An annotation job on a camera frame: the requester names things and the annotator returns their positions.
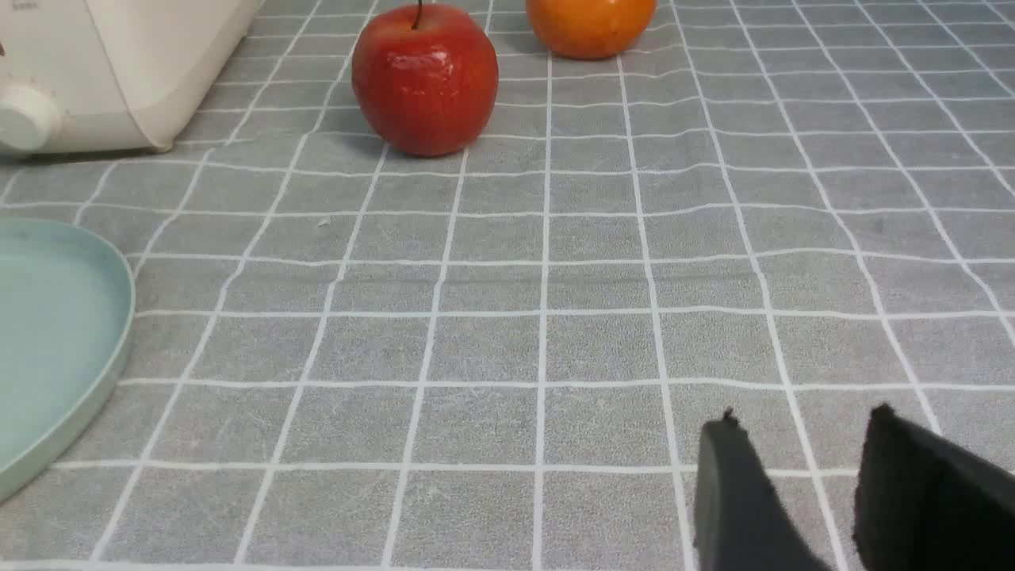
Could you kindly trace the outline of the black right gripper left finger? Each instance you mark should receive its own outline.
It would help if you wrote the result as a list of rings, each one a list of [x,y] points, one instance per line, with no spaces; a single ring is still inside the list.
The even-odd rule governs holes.
[[[826,570],[784,510],[748,432],[726,409],[699,433],[695,549],[700,570]]]

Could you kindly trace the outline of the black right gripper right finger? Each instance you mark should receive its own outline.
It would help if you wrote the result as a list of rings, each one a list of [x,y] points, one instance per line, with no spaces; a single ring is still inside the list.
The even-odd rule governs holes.
[[[867,570],[1011,570],[1013,476],[878,405],[860,455],[853,543]]]

